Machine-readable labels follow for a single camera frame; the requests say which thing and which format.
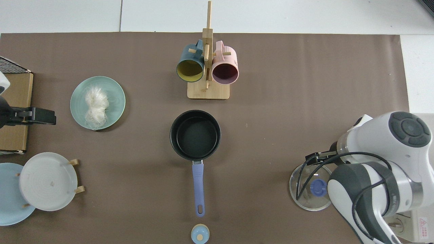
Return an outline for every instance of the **black saucepan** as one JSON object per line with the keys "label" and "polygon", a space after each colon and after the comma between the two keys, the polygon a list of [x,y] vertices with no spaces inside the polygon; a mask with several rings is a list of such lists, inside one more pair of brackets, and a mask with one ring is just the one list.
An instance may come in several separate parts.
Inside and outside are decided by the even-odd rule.
{"label": "black saucepan", "polygon": [[205,215],[203,159],[220,144],[221,131],[217,120],[202,110],[190,110],[179,115],[170,129],[170,143],[181,157],[193,161],[194,202],[196,215]]}

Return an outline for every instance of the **saucepan handle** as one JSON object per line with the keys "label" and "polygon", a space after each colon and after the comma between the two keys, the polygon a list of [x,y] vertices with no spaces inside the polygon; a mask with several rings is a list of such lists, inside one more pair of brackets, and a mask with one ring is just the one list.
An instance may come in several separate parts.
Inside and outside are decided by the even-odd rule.
{"label": "saucepan handle", "polygon": [[196,215],[198,217],[203,217],[205,215],[204,164],[193,164],[193,183]]}

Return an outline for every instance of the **blue lid knob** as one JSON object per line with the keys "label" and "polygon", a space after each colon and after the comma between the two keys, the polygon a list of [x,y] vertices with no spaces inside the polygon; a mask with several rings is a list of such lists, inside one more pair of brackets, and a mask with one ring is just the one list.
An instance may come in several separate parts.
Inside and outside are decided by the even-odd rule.
{"label": "blue lid knob", "polygon": [[327,183],[322,179],[315,179],[310,183],[310,192],[316,197],[323,197],[327,194]]}

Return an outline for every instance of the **wire rack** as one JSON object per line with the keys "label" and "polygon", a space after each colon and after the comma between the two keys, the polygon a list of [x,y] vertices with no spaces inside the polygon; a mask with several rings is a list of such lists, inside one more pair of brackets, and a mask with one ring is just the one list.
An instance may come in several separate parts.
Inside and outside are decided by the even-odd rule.
{"label": "wire rack", "polygon": [[0,56],[0,71],[3,74],[22,74],[22,73],[31,73],[30,70],[19,66],[12,60],[9,60],[5,57]]}

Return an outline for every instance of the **mug rack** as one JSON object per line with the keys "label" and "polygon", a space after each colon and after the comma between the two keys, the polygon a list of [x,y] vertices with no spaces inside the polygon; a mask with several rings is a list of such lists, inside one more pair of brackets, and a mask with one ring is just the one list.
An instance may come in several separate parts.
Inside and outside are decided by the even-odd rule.
{"label": "mug rack", "polygon": [[204,76],[196,82],[187,83],[187,97],[190,99],[226,100],[230,95],[230,85],[221,85],[213,80],[213,29],[211,29],[211,1],[208,1],[207,27],[202,30],[204,43]]}

